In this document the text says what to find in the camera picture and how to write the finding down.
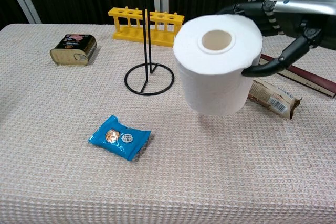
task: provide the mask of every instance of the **snack wrapper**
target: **snack wrapper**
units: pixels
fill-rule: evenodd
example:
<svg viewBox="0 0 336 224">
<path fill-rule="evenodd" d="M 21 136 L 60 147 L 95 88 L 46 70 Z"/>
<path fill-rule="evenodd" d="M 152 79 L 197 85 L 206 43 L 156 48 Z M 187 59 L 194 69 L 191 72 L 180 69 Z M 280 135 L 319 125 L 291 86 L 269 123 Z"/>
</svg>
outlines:
<svg viewBox="0 0 336 224">
<path fill-rule="evenodd" d="M 123 126 L 118 122 L 118 118 L 112 115 L 94 132 L 89 142 L 132 161 L 150 134 L 151 131 Z"/>
</svg>

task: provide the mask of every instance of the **circular base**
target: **circular base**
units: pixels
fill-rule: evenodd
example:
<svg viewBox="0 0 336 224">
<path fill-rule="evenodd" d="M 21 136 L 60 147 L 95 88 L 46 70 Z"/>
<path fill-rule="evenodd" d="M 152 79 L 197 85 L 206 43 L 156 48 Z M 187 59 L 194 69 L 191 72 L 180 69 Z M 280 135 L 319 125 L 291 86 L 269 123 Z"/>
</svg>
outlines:
<svg viewBox="0 0 336 224">
<path fill-rule="evenodd" d="M 168 85 L 168 87 L 166 87 L 166 88 L 163 89 L 163 90 L 160 90 L 160 91 L 158 91 L 158 92 L 153 92 L 153 93 L 144 93 L 144 92 L 141 92 L 141 91 L 137 91 L 137 90 L 132 89 L 132 88 L 128 85 L 128 83 L 127 83 L 128 75 L 129 75 L 134 69 L 144 67 L 145 65 L 146 65 L 146 63 L 136 65 L 136 66 L 134 66 L 133 68 L 131 68 L 131 69 L 126 73 L 126 75 L 125 75 L 125 79 L 124 79 L 124 80 L 125 80 L 125 85 L 126 85 L 126 87 L 127 87 L 130 91 L 132 91 L 132 92 L 135 93 L 135 94 L 139 94 L 139 95 L 148 95 L 148 96 L 150 96 L 150 95 L 161 94 L 161 93 L 167 91 L 168 89 L 170 89 L 170 87 L 173 85 L 174 80 L 175 80 L 174 73 L 173 73 L 173 71 L 172 71 L 169 67 L 167 67 L 167 66 L 165 66 L 165 65 L 162 65 L 162 64 L 159 64 L 159 63 L 152 63 L 152 66 L 154 66 L 154 68 L 153 68 L 153 72 L 154 72 L 154 70 L 155 70 L 156 67 L 162 67 L 162 68 L 165 68 L 166 70 L 168 70 L 168 72 L 172 75 L 172 81 L 171 81 L 171 83 Z"/>
</svg>

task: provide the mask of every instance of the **black metal stand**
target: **black metal stand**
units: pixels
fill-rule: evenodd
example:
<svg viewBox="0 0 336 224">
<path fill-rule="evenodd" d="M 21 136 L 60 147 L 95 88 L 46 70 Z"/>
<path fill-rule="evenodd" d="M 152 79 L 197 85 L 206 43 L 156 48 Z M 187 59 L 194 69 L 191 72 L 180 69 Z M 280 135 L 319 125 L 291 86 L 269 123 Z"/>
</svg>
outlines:
<svg viewBox="0 0 336 224">
<path fill-rule="evenodd" d="M 151 22 L 150 22 L 150 11 L 148 9 L 149 6 L 150 6 L 149 5 L 149 0 L 143 0 L 143 6 L 142 6 L 142 29 L 143 29 L 143 46 L 144 46 L 145 63 L 136 65 L 133 68 L 131 68 L 126 73 L 125 79 L 124 79 L 126 87 L 130 91 L 132 91 L 133 93 L 140 94 L 140 95 L 157 95 L 157 94 L 161 94 L 161 93 L 167 91 L 168 89 L 170 89 L 170 87 L 173 85 L 174 80 L 175 80 L 174 73 L 173 73 L 173 71 L 169 67 L 167 67 L 165 65 L 162 65 L 162 64 L 159 64 L 159 63 L 153 63 L 152 62 L 152 52 L 151 52 Z M 146 10 L 147 10 L 147 18 L 148 18 L 147 33 L 148 33 L 148 55 L 149 55 L 149 62 L 147 61 L 146 15 L 145 15 L 145 11 Z M 150 71 L 149 71 L 150 74 L 152 74 L 156 70 L 157 67 L 161 67 L 161 68 L 164 68 L 164 69 L 168 70 L 168 72 L 172 75 L 172 81 L 171 81 L 171 83 L 166 88 L 164 88 L 163 90 L 160 90 L 160 91 L 157 91 L 157 92 L 152 92 L 152 93 L 145 93 L 144 90 L 145 90 L 145 88 L 147 86 L 147 83 L 148 83 L 148 65 L 150 67 Z M 134 69 L 141 68 L 141 67 L 144 67 L 144 66 L 145 66 L 145 74 L 146 74 L 145 83 L 143 84 L 141 91 L 134 90 L 134 89 L 132 89 L 128 85 L 127 78 L 129 76 L 129 74 Z"/>
</svg>

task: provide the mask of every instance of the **textured tablecloth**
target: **textured tablecloth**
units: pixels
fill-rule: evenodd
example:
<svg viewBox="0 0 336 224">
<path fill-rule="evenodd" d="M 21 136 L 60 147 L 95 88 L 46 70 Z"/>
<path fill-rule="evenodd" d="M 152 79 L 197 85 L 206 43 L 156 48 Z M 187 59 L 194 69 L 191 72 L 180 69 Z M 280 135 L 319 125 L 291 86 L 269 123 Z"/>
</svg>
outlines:
<svg viewBox="0 0 336 224">
<path fill-rule="evenodd" d="M 292 120 L 247 101 L 204 116 L 184 101 L 172 48 L 154 62 L 176 76 L 154 97 L 131 93 L 125 73 L 143 45 L 112 40 L 111 25 L 21 25 L 0 32 L 0 222 L 336 223 L 336 101 L 279 75 L 303 97 Z M 92 34 L 86 67 L 57 66 L 49 51 L 68 33 Z M 264 39 L 278 56 L 291 38 Z M 336 81 L 336 52 L 317 48 L 296 66 Z M 130 76 L 143 83 L 143 69 Z M 164 70 L 148 91 L 169 83 Z M 152 130 L 133 162 L 88 143 L 110 116 Z"/>
</svg>

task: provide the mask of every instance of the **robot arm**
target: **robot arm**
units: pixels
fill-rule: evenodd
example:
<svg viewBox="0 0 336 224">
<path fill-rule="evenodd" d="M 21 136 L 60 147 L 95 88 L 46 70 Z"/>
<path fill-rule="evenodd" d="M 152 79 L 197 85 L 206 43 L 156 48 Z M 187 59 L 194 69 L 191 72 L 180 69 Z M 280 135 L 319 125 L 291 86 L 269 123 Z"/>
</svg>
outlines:
<svg viewBox="0 0 336 224">
<path fill-rule="evenodd" d="M 262 77 L 280 72 L 322 46 L 336 50 L 336 0 L 264 0 L 228 6 L 217 14 L 240 14 L 252 19 L 262 35 L 295 37 L 279 58 L 265 65 L 251 66 L 242 74 Z"/>
</svg>

